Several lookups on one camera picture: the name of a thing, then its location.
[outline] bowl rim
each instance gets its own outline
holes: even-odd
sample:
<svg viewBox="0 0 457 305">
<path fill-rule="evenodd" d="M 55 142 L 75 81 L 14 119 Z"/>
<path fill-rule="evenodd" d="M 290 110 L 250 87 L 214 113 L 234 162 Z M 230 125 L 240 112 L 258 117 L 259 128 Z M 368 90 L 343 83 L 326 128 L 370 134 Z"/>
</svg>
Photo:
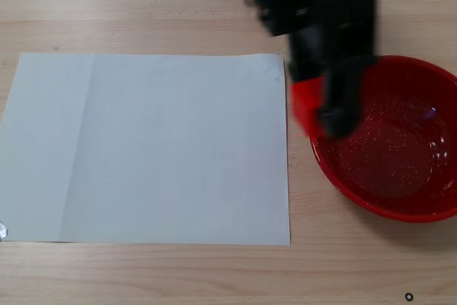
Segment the bowl rim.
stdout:
<svg viewBox="0 0 457 305">
<path fill-rule="evenodd" d="M 413 64 L 415 66 L 422 66 L 423 68 L 432 71 L 435 74 L 440 76 L 446 77 L 453 83 L 457 84 L 457 78 L 450 72 L 442 69 L 435 64 L 430 62 L 415 59 L 413 57 L 407 56 L 397 56 L 397 55 L 385 55 L 381 56 L 380 59 L 393 61 L 393 62 L 403 62 L 407 64 Z M 380 206 L 376 206 L 372 203 L 367 202 L 361 196 L 355 194 L 349 187 L 345 186 L 332 172 L 330 166 L 328 165 L 325 159 L 322 159 L 319 156 L 318 149 L 316 148 L 316 137 L 310 137 L 311 148 L 313 149 L 314 157 L 318 162 L 318 165 L 321 167 L 323 173 L 326 175 L 327 179 L 347 198 L 352 200 L 354 203 L 358 204 L 359 206 L 363 207 L 364 209 L 378 214 L 380 216 L 384 216 L 386 218 L 395 219 L 397 221 L 407 221 L 410 223 L 429 223 L 432 221 L 442 221 L 444 219 L 450 218 L 452 216 L 457 215 L 457 204 L 449 210 L 437 212 L 436 214 L 405 214 L 402 212 L 386 210 Z"/>
</svg>

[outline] table surface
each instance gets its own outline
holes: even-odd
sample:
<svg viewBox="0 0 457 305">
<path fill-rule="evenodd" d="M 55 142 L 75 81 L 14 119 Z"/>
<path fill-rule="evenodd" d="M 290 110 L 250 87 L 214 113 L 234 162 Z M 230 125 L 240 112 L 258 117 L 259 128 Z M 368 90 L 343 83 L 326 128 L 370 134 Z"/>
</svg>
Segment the table surface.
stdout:
<svg viewBox="0 0 457 305">
<path fill-rule="evenodd" d="M 380 0 L 378 51 L 457 73 L 457 0 Z M 0 0 L 0 113 L 21 51 L 284 51 L 243 0 Z M 288 121 L 291 246 L 0 244 L 0 304 L 457 304 L 457 219 L 345 200 Z"/>
</svg>

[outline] paper sheet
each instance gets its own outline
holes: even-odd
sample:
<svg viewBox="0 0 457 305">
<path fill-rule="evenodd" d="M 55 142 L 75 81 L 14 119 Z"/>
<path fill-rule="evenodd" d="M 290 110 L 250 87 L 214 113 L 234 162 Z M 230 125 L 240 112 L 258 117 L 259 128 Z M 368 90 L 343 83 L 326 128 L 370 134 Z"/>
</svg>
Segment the paper sheet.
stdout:
<svg viewBox="0 0 457 305">
<path fill-rule="evenodd" d="M 9 240 L 289 245 L 280 56 L 22 54 Z"/>
</svg>

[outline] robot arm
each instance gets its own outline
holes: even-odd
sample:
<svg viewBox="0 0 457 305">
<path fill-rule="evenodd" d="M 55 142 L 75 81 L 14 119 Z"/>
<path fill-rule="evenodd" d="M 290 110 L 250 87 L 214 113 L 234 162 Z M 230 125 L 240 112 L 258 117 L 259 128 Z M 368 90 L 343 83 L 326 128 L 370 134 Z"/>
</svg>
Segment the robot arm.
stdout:
<svg viewBox="0 0 457 305">
<path fill-rule="evenodd" d="M 343 138 L 362 118 L 363 71 L 375 63 L 376 0 L 253 0 L 274 36 L 288 35 L 293 108 L 311 135 Z"/>
</svg>

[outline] red bowl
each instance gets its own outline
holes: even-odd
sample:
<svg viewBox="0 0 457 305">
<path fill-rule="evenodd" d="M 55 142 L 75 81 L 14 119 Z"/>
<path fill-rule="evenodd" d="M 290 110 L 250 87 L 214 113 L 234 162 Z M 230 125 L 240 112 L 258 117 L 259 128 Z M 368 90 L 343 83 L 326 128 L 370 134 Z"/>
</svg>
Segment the red bowl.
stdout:
<svg viewBox="0 0 457 305">
<path fill-rule="evenodd" d="M 409 222 L 457 214 L 457 79 L 428 62 L 384 56 L 367 69 L 365 119 L 349 138 L 311 138 L 331 183 L 382 216 Z"/>
</svg>

